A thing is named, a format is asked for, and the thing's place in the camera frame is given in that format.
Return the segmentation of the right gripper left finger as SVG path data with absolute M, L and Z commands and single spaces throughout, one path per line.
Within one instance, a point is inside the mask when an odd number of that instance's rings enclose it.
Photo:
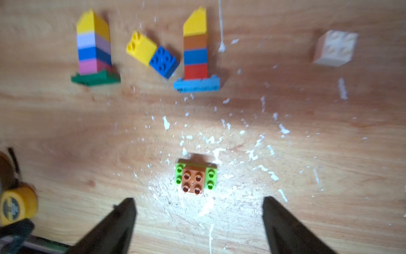
M 137 216 L 135 200 L 124 199 L 98 225 L 78 243 L 67 250 L 68 254 L 126 254 L 129 251 Z

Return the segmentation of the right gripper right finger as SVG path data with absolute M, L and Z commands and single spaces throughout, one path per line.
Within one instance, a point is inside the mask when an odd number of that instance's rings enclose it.
M 273 254 L 334 254 L 275 198 L 263 200 L 263 222 Z

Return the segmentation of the lime green lego brick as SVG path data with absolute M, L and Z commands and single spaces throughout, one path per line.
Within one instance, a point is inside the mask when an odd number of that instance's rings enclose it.
M 204 190 L 213 191 L 217 187 L 217 165 L 210 163 L 196 163 L 191 160 L 180 159 L 175 166 L 175 183 L 181 186 L 182 170 L 185 166 L 197 166 L 206 169 Z

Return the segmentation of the brown sloped lego brick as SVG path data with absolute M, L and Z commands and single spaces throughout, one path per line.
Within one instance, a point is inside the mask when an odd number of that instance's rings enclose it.
M 185 166 L 182 170 L 181 190 L 187 194 L 202 196 L 204 193 L 206 169 Z

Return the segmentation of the dark green lego plate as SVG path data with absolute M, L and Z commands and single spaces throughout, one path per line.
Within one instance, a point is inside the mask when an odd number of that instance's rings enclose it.
M 71 81 L 83 86 L 99 86 L 120 83 L 121 77 L 115 72 L 103 70 L 94 74 L 76 74 L 71 77 Z

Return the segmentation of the light blue long lego brick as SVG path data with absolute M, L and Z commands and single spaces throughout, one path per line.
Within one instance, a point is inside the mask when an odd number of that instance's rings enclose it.
M 219 91 L 221 80 L 217 75 L 204 79 L 178 79 L 173 84 L 173 88 L 179 93 L 197 93 Z

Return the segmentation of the pink lego brick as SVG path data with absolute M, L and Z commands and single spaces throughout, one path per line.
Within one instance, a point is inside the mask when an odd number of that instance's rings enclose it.
M 79 74 L 80 75 L 88 75 L 88 74 L 96 74 L 103 70 L 112 71 L 112 66 L 100 61 L 98 59 L 89 59 L 79 61 Z

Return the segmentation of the red lego brick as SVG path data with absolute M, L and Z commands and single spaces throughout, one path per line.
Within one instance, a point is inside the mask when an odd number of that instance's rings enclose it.
M 208 78 L 208 64 L 185 65 L 185 80 Z

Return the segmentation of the blue square lego brick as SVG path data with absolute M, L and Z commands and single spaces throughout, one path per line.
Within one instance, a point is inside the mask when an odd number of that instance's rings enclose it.
M 102 51 L 97 47 L 89 47 L 89 48 L 82 48 L 78 50 L 78 59 L 79 61 L 85 60 L 99 60 L 108 64 L 109 66 L 112 65 L 111 55 Z

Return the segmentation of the white lego brick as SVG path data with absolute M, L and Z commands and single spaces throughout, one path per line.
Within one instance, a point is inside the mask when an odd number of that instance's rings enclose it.
M 313 63 L 339 67 L 350 62 L 354 55 L 357 39 L 358 33 L 327 31 L 316 43 Z

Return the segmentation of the lilac lego brick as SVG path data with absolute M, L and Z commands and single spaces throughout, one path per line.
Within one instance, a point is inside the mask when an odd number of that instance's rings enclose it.
M 91 32 L 77 35 L 78 50 L 91 47 L 96 47 L 109 55 L 111 54 L 110 42 L 98 34 Z

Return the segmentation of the teal blue lego brick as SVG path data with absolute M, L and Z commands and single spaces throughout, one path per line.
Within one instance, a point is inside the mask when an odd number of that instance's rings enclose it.
M 208 63 L 207 48 L 184 51 L 185 66 L 207 64 L 207 63 Z

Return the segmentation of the yellow sloped lego brick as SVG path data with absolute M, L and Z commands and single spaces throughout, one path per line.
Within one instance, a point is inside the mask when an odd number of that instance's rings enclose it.
M 95 33 L 102 37 L 107 42 L 110 42 L 110 27 L 109 24 L 93 10 L 84 12 L 76 24 L 78 35 L 86 33 Z

